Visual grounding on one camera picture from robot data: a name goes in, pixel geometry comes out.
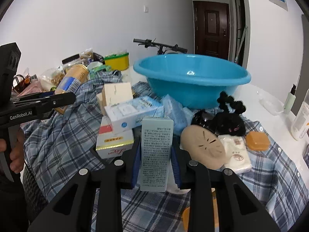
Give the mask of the person's left hand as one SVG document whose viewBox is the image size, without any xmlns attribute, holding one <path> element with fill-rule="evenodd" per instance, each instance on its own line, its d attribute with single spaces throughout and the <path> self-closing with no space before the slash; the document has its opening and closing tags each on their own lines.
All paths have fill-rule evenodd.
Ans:
<svg viewBox="0 0 309 232">
<path fill-rule="evenodd" d="M 19 130 L 17 131 L 17 141 L 15 143 L 15 147 L 12 148 L 10 153 L 10 159 L 12 160 L 10 169 L 16 174 L 22 172 L 24 168 L 24 141 L 24 132 L 19 127 Z"/>
</svg>

